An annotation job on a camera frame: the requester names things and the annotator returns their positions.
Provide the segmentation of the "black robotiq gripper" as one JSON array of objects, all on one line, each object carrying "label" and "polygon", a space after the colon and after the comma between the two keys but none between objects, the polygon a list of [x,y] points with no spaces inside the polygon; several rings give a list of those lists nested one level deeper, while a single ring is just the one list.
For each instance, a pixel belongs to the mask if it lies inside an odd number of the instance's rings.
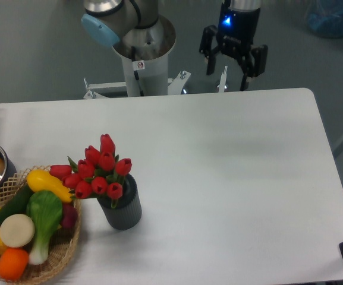
[{"label": "black robotiq gripper", "polygon": [[[214,25],[203,29],[199,52],[207,60],[206,75],[212,75],[218,52],[236,59],[243,72],[240,90],[248,89],[250,81],[266,69],[268,46],[252,46],[260,15],[260,7],[251,10],[222,7],[218,28]],[[212,47],[216,38],[217,47]]]}]

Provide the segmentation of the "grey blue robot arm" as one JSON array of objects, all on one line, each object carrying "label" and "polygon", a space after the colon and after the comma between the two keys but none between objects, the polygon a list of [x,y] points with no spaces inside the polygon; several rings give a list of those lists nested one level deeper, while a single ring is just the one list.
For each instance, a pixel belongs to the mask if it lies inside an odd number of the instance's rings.
[{"label": "grey blue robot arm", "polygon": [[[222,1],[218,25],[204,28],[199,52],[213,74],[216,55],[235,59],[243,72],[240,89],[264,73],[268,47],[255,46],[261,1]],[[121,57],[130,97],[171,93],[168,55],[176,41],[174,26],[159,14],[157,1],[84,1],[81,23],[100,45]]]}]

